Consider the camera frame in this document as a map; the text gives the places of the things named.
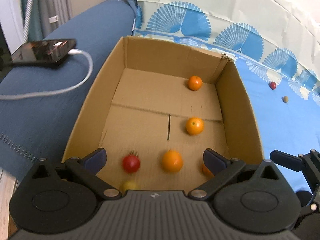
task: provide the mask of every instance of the orange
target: orange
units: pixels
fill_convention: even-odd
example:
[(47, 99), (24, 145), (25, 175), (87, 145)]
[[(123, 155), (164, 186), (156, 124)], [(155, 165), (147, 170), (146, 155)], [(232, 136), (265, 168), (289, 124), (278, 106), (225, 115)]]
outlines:
[(204, 175), (206, 175), (208, 178), (213, 178), (214, 175), (212, 174), (211, 171), (209, 171), (209, 169), (207, 168), (207, 166), (204, 165), (204, 163), (202, 163), (202, 172)]
[(201, 118), (192, 117), (186, 123), (186, 129), (190, 135), (196, 135), (203, 131), (204, 123)]
[(168, 172), (178, 172), (183, 166), (183, 160), (177, 151), (170, 150), (162, 157), (162, 167)]
[(188, 80), (188, 87), (191, 90), (197, 91), (202, 86), (202, 79), (198, 76), (192, 76)]

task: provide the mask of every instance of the phone screen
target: phone screen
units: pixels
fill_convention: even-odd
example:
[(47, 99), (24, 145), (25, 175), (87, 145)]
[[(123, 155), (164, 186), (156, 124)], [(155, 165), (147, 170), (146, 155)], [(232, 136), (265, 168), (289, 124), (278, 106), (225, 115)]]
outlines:
[(22, 44), (11, 56), (13, 65), (56, 64), (76, 45), (75, 40), (32, 41)]

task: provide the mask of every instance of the logo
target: logo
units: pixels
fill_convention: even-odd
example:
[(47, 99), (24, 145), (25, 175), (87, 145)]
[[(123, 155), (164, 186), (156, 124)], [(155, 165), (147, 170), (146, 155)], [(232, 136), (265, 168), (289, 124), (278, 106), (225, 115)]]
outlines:
[(157, 197), (159, 197), (160, 195), (158, 194), (158, 193), (152, 193), (151, 195), (150, 195), (150, 197), (152, 197), (152, 198), (157, 198)]

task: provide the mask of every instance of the blurred fruit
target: blurred fruit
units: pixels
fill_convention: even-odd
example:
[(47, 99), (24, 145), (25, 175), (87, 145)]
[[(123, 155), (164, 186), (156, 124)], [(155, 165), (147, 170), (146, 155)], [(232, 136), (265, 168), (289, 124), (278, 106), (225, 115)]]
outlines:
[(284, 97), (282, 98), (282, 101), (284, 101), (285, 103), (287, 103), (287, 102), (289, 101), (289, 98), (288, 98), (287, 96), (284, 96)]
[(125, 181), (120, 187), (120, 190), (122, 191), (122, 193), (125, 193), (126, 190), (129, 190), (129, 189), (139, 190), (140, 188), (139, 188), (138, 184), (133, 180)]
[(212, 174), (211, 171), (209, 171), (209, 169), (207, 168), (207, 166), (204, 165), (204, 163), (202, 163), (202, 172), (204, 175), (206, 175), (208, 178), (213, 178), (214, 175)]
[(270, 86), (270, 88), (271, 88), (272, 90), (274, 90), (274, 89), (276, 89), (277, 84), (276, 84), (274, 81), (272, 81), (272, 82), (269, 83), (269, 86)]
[(196, 135), (203, 131), (204, 123), (201, 118), (191, 117), (186, 123), (186, 129), (190, 135)]
[(127, 173), (133, 173), (140, 168), (140, 160), (136, 152), (130, 152), (123, 158), (122, 167)]
[(188, 80), (188, 87), (191, 90), (197, 91), (202, 86), (202, 79), (198, 76), (192, 76)]
[(178, 172), (183, 166), (183, 160), (177, 151), (170, 150), (162, 157), (162, 167), (168, 172)]

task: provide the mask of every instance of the cherry tomato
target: cherry tomato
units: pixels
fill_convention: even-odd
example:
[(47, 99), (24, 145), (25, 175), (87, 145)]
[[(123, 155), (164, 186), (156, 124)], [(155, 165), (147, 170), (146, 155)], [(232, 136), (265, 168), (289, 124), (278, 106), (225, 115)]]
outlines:
[(276, 89), (277, 84), (276, 84), (274, 81), (272, 81), (272, 82), (270, 82), (269, 86), (270, 86), (270, 88), (271, 88), (272, 90), (274, 90), (274, 89)]
[(130, 152), (129, 155), (123, 158), (122, 167), (127, 173), (137, 172), (140, 168), (140, 160), (137, 153)]

